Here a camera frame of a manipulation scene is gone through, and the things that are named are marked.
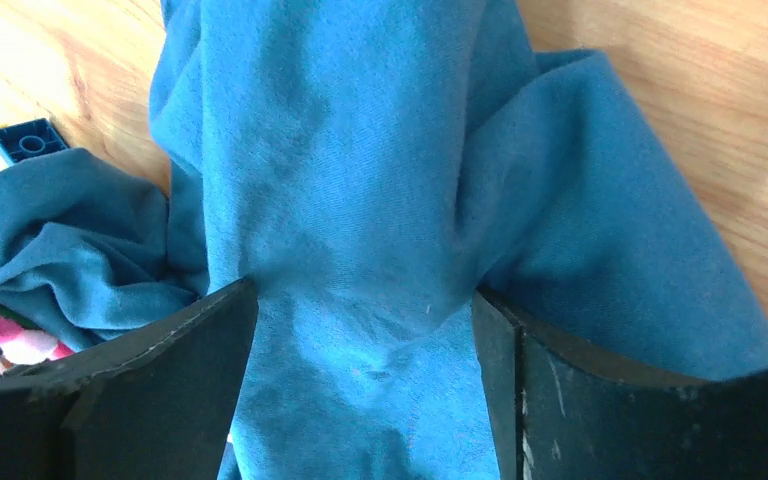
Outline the blue garment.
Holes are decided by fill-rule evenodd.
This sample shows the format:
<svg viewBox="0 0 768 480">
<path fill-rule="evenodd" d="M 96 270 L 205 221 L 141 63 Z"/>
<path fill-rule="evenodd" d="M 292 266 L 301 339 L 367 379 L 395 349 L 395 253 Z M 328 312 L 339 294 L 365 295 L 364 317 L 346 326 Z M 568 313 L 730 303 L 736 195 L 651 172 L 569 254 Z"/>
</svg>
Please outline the blue garment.
<svg viewBox="0 0 768 480">
<path fill-rule="evenodd" d="M 243 278 L 224 479 L 495 479 L 479 286 L 636 360 L 768 368 L 768 320 L 607 57 L 512 1 L 165 1 L 171 190 L 0 172 L 0 304 L 80 351 Z"/>
</svg>

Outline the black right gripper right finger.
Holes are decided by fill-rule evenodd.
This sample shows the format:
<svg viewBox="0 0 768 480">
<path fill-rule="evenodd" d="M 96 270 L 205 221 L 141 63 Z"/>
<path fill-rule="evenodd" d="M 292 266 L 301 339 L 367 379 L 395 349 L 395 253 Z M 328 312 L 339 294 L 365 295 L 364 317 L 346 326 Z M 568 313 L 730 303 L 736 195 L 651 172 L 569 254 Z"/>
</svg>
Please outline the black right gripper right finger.
<svg viewBox="0 0 768 480">
<path fill-rule="evenodd" d="M 481 289 L 472 328 L 504 479 L 768 479 L 768 369 L 652 367 Z"/>
</svg>

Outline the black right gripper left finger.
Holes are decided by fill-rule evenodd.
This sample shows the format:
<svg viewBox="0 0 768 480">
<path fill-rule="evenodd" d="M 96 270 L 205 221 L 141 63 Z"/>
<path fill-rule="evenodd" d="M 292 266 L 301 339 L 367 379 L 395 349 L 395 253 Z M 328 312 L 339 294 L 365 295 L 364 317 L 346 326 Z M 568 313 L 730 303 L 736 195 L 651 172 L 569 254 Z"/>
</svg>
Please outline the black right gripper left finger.
<svg viewBox="0 0 768 480">
<path fill-rule="evenodd" d="M 258 315 L 249 280 L 0 376 L 0 479 L 213 479 Z"/>
</svg>

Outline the blue toy brick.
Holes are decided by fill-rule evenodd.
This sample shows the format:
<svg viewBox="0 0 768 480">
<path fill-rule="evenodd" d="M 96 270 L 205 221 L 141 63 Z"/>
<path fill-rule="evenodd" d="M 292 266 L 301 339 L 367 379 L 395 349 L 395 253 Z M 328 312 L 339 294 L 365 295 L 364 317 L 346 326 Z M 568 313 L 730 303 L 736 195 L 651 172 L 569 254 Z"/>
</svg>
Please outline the blue toy brick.
<svg viewBox="0 0 768 480">
<path fill-rule="evenodd" d="M 46 118 L 0 127 L 0 156 L 7 165 L 69 149 Z"/>
</svg>

